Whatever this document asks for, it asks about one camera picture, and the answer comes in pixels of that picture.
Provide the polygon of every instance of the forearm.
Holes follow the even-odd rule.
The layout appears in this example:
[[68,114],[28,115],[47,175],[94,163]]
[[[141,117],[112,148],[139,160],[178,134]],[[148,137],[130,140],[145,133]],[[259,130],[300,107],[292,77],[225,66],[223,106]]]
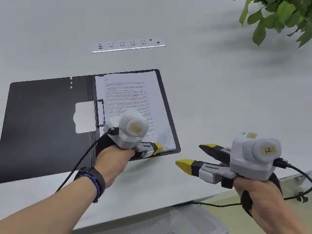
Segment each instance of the forearm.
[[0,233],[70,233],[97,195],[87,177],[0,221]]
[[307,234],[305,225],[286,205],[272,222],[274,234]]

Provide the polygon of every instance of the black folder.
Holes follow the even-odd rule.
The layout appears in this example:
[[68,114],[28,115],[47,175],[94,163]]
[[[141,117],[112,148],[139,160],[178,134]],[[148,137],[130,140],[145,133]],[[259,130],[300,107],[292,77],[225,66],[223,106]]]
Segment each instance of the black folder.
[[[165,104],[176,150],[180,152],[173,118],[159,70],[155,71]],[[98,112],[95,76],[65,77],[15,82],[10,85],[1,140],[0,183],[48,176],[73,169],[80,157],[99,138],[94,132],[77,134],[73,115],[78,102],[94,101]],[[79,167],[94,164],[92,150]]]

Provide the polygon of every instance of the socket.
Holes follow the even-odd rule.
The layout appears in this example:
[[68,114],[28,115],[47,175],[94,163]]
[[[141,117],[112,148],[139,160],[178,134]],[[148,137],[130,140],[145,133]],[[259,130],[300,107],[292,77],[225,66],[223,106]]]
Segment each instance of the socket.
[[149,49],[165,46],[166,44],[162,40],[155,38],[117,40],[110,42],[100,42],[96,44],[96,46],[93,46],[91,53],[95,54],[95,53],[124,51],[124,50]]

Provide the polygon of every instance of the white table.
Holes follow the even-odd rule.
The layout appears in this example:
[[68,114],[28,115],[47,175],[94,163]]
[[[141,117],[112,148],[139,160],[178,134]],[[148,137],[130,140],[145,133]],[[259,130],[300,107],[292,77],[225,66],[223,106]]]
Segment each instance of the white table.
[[[268,33],[257,47],[251,40],[254,27],[238,24],[243,5],[242,0],[11,0],[1,5],[1,123],[11,82],[160,69],[181,153],[129,163],[76,228],[223,192],[183,173],[175,160],[213,162],[198,145],[230,146],[242,131],[280,139],[283,157],[311,170],[312,42],[296,50],[295,38]],[[90,54],[99,41],[146,37],[162,38],[168,46]],[[51,195],[66,176],[0,184],[0,218]]]

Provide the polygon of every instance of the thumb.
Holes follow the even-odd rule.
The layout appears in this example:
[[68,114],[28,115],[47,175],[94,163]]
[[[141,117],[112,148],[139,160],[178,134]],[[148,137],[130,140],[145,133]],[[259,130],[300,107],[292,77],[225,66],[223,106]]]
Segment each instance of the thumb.
[[238,176],[234,179],[233,186],[236,189],[252,191],[254,190],[254,180]]

